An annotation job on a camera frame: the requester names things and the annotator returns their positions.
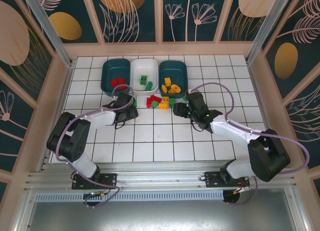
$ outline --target metal floor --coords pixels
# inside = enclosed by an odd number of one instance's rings
[[[246,200],[253,191],[241,194]],[[262,189],[253,202],[220,200],[110,202],[87,209],[80,202],[36,203],[29,231],[295,231],[283,189]]]

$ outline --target white tile floor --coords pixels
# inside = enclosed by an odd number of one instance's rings
[[[234,96],[231,119],[251,128],[265,130],[256,95],[242,55],[161,55],[125,57],[79,57],[67,95],[64,111],[86,113],[111,102],[100,89],[105,61],[125,58],[153,58],[158,63],[178,60],[187,65],[188,86],[193,89],[203,83],[226,85]],[[230,109],[229,94],[217,85],[200,88],[210,109],[224,114]],[[146,107],[147,97],[137,97],[139,117],[122,128],[104,126],[89,133],[85,153],[95,163],[110,162],[172,162],[231,160],[248,156],[248,151],[223,136],[195,131],[188,119],[167,110]],[[50,161],[57,163],[54,156]]]

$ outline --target green block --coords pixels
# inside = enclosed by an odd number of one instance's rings
[[[140,84],[141,85],[146,85],[147,84],[147,78],[148,78],[148,76],[142,75],[141,79],[140,79]]]
[[[150,91],[151,89],[152,89],[152,87],[153,87],[153,83],[152,82],[148,82],[148,84],[146,85],[146,87],[145,87],[145,90],[144,91]]]
[[[157,102],[157,101],[152,101],[152,103],[151,103],[151,107],[153,108],[153,109],[155,109],[156,107],[158,107],[158,105],[159,105],[159,103]]]
[[[175,103],[176,103],[176,100],[173,97],[169,98],[169,107],[170,108],[172,108],[175,105]]]

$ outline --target white bowl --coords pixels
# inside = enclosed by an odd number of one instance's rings
[[[136,96],[151,96],[156,94],[158,89],[158,63],[152,58],[141,58],[131,62],[130,65],[130,86]],[[147,76],[146,84],[152,82],[150,91],[145,91],[146,85],[141,85],[141,76]]]

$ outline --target purple cable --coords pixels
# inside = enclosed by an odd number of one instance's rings
[[[257,196],[257,193],[258,193],[258,181],[257,181],[257,178],[256,178],[255,176],[253,177],[253,179],[254,179],[254,183],[255,183],[255,189],[254,189],[254,194],[253,194],[253,196],[252,196],[249,200],[247,200],[247,201],[245,201],[245,202],[231,203],[231,205],[233,205],[233,206],[247,205],[247,204],[251,203],[252,200],[255,199],[255,197]]]
[[[113,97],[113,96],[114,96],[114,93],[115,93],[115,90],[116,90],[117,88],[121,87],[121,86],[126,86],[126,87],[128,87],[128,88],[131,90],[131,92],[132,92],[132,97],[131,97],[130,101],[129,101],[126,105],[124,105],[124,106],[122,106],[122,107],[117,107],[117,108],[107,108],[107,107],[103,107],[103,108],[100,108],[100,109],[97,109],[97,110],[94,110],[94,111],[90,111],[90,112],[87,112],[87,113],[80,114],[79,116],[77,116],[77,117],[75,117],[74,119],[72,119],[72,120],[65,126],[65,128],[64,128],[64,130],[62,131],[61,136],[60,136],[60,138],[59,138],[59,140],[58,140],[58,143],[57,143],[57,145],[56,145],[56,149],[55,149],[55,157],[56,157],[56,159],[57,159],[58,161],[60,161],[60,162],[66,162],[66,164],[67,164],[73,171],[75,171],[76,174],[79,174],[82,178],[84,178],[85,180],[87,180],[88,182],[90,182],[90,183],[92,183],[92,184],[94,184],[94,185],[99,185],[99,186],[104,187],[104,188],[110,188],[110,189],[116,188],[116,189],[117,189],[117,191],[116,191],[113,195],[111,195],[107,200],[105,200],[105,201],[103,201],[103,202],[100,202],[100,203],[97,204],[96,206],[89,206],[89,205],[87,204],[87,200],[85,200],[84,202],[85,202],[87,208],[88,208],[88,207],[91,207],[92,209],[94,209],[95,207],[99,207],[99,206],[104,205],[104,204],[107,203],[109,200],[111,200],[117,193],[119,193],[120,187],[118,187],[118,186],[112,186],[112,185],[106,185],[106,184],[102,184],[102,183],[99,183],[99,182],[95,182],[95,181],[91,180],[90,178],[84,176],[81,172],[79,172],[79,170],[77,170],[75,167],[73,167],[68,160],[59,158],[60,145],[61,145],[62,139],[64,138],[64,136],[65,136],[66,132],[68,131],[68,129],[70,128],[70,126],[71,126],[75,121],[77,121],[78,119],[81,119],[81,118],[86,117],[86,116],[88,116],[88,115],[99,114],[99,113],[101,113],[102,111],[117,111],[117,110],[122,110],[122,109],[128,107],[128,106],[132,103],[132,101],[134,100],[134,95],[133,95],[134,90],[133,90],[132,87],[130,87],[129,85],[127,85],[127,84],[119,84],[119,85],[117,85],[117,86],[112,90],[111,96]]]
[[[300,167],[295,168],[295,169],[293,169],[293,170],[282,171],[282,172],[280,172],[279,174],[281,174],[281,175],[292,174],[292,173],[295,173],[295,172],[298,172],[298,171],[304,169],[304,168],[308,165],[309,160],[310,160],[309,152],[308,152],[307,148],[306,148],[305,146],[303,146],[301,143],[299,143],[298,141],[293,140],[293,139],[291,139],[291,138],[289,138],[289,137],[284,137],[284,136],[280,136],[280,135],[251,131],[251,130],[249,130],[249,129],[246,129],[246,128],[243,128],[243,127],[241,127],[241,126],[238,126],[238,125],[236,125],[235,123],[232,123],[232,122],[228,119],[228,115],[234,110],[234,107],[235,107],[235,99],[234,99],[234,96],[232,95],[231,91],[230,91],[226,86],[224,86],[223,84],[218,83],[218,82],[207,82],[207,83],[201,84],[201,85],[199,85],[198,87],[192,89],[191,92],[194,92],[194,91],[196,91],[197,89],[199,89],[199,88],[201,88],[201,87],[203,87],[203,86],[206,86],[206,85],[219,85],[219,86],[223,87],[225,90],[227,90],[227,92],[230,94],[232,105],[231,105],[231,109],[225,114],[225,120],[226,120],[230,125],[232,125],[233,127],[237,128],[237,129],[240,129],[240,130],[242,130],[242,131],[245,131],[245,132],[247,132],[247,133],[251,133],[251,134],[254,134],[254,135],[259,135],[259,136],[263,136],[263,137],[270,137],[270,138],[277,138],[277,139],[288,140],[288,141],[290,141],[290,142],[298,145],[298,146],[303,150],[303,152],[305,153],[305,162],[303,163],[303,165],[301,165]]]

